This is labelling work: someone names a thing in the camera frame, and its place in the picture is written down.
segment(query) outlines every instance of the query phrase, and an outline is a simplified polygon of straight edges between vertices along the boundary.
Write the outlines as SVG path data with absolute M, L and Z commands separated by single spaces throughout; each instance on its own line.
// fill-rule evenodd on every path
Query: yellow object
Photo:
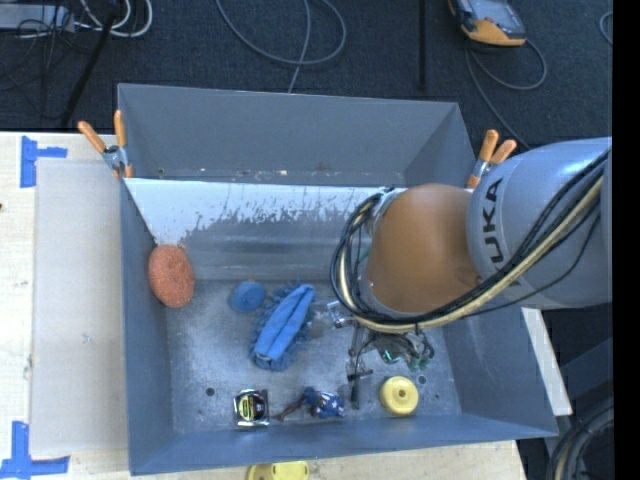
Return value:
M 391 377 L 380 388 L 380 402 L 398 416 L 411 414 L 418 406 L 419 398 L 415 384 L 406 377 Z
M 303 461 L 257 464 L 249 468 L 247 480 L 307 480 L 309 466 Z

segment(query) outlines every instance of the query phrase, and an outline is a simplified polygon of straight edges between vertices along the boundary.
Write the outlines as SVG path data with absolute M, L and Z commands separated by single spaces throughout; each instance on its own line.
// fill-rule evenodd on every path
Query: black cable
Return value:
M 569 236 L 571 236 L 575 231 L 577 231 L 577 229 L 587 220 L 587 218 L 592 215 L 593 211 L 595 211 L 596 207 L 592 207 L 591 210 L 589 211 L 589 213 L 582 219 L 581 222 L 579 222 L 567 235 L 565 235 L 562 238 L 562 242 L 564 242 L 567 238 L 569 238 Z M 571 264 L 571 266 L 559 277 L 557 277 L 556 279 L 554 279 L 553 281 L 545 284 L 544 286 L 541 286 L 540 288 L 532 291 L 531 293 L 528 293 L 527 295 L 523 295 L 522 297 L 519 297 L 515 300 L 509 301 L 505 304 L 501 304 L 500 306 L 495 306 L 492 308 L 487 308 L 483 311 L 475 311 L 469 315 L 464 316 L 463 318 L 471 318 L 474 316 L 478 316 L 478 315 L 484 315 L 485 313 L 491 313 L 493 311 L 497 311 L 498 309 L 503 309 L 506 308 L 508 306 L 511 306 L 513 304 L 517 304 L 518 302 L 522 302 L 525 299 L 528 299 L 529 297 L 533 297 L 535 294 L 540 293 L 544 290 L 547 290 L 549 288 L 551 288 L 552 286 L 558 284 L 560 281 L 562 281 L 563 279 L 566 279 L 567 276 L 569 274 L 571 274 L 571 272 L 573 272 L 573 270 L 577 267 L 578 263 L 580 262 L 580 259 L 582 258 L 582 256 L 584 255 L 585 250 L 587 249 L 587 245 L 589 244 L 589 240 L 591 240 L 591 237 L 593 236 L 593 233 L 595 231 L 596 228 L 596 224 L 600 221 L 600 216 L 596 216 L 596 218 L 594 219 L 593 223 L 591 224 L 591 228 L 589 228 L 589 232 L 587 233 L 587 237 L 585 238 L 584 243 L 582 244 L 582 247 L 580 248 L 580 251 L 578 251 L 578 256 L 576 257 L 576 259 L 574 260 L 574 262 Z M 553 250 L 556 246 L 560 245 L 558 244 L 554 244 L 554 246 L 547 251 L 546 254 L 549 254 L 551 252 L 551 250 Z
M 580 453 L 599 432 L 612 425 L 613 421 L 614 403 L 611 395 L 589 409 L 562 436 L 547 464 L 545 480 L 556 480 L 558 475 L 559 480 L 574 480 Z
M 60 121 L 61 128 L 67 127 L 68 122 L 71 119 L 71 116 L 73 114 L 73 111 L 75 110 L 76 105 L 78 104 L 78 101 L 80 101 L 80 97 L 82 96 L 82 92 L 84 91 L 84 88 L 89 80 L 89 76 L 91 75 L 91 72 L 93 71 L 93 68 L 95 67 L 96 62 L 98 61 L 98 58 L 102 53 L 102 49 L 106 45 L 107 39 L 109 39 L 109 35 L 111 33 L 111 27 L 116 21 L 117 13 L 121 9 L 123 2 L 124 0 L 113 1 L 113 6 L 111 8 L 111 11 L 109 12 L 107 23 L 102 28 L 102 32 L 100 33 L 100 39 L 98 40 L 98 44 L 95 46 L 95 48 L 91 52 L 91 57 L 89 58 L 89 61 L 85 65 L 85 68 L 82 72 L 82 75 L 78 79 L 78 82 L 74 86 L 71 96 L 69 97 L 69 101 L 65 105 L 65 109 L 62 114 L 62 119 Z

